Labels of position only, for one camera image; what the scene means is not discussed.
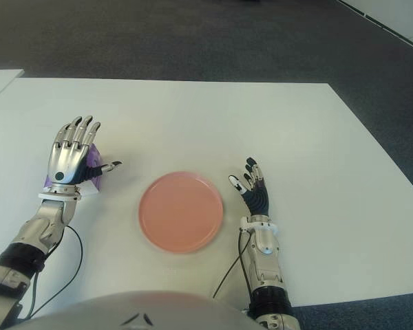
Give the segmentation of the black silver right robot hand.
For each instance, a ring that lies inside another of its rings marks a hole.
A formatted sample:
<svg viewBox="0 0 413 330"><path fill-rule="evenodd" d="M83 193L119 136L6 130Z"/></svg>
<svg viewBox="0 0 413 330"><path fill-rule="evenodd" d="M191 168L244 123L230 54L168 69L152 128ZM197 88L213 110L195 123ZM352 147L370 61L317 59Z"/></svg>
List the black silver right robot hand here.
<svg viewBox="0 0 413 330"><path fill-rule="evenodd" d="M242 197L251 216L269 216L269 196L259 164L252 158L246 159L244 178L246 187L236 176L229 175L231 185Z"/></svg>

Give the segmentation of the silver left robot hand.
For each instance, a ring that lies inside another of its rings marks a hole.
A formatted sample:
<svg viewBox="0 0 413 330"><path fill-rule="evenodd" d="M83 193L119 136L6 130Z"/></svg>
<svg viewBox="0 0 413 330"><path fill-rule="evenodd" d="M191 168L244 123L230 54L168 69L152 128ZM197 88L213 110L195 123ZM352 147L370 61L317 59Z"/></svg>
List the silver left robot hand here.
<svg viewBox="0 0 413 330"><path fill-rule="evenodd" d="M87 157L100 122L92 123L91 115L74 118L62 126L53 141L47 177L53 184L79 185L118 168L122 162L90 166Z"/></svg>

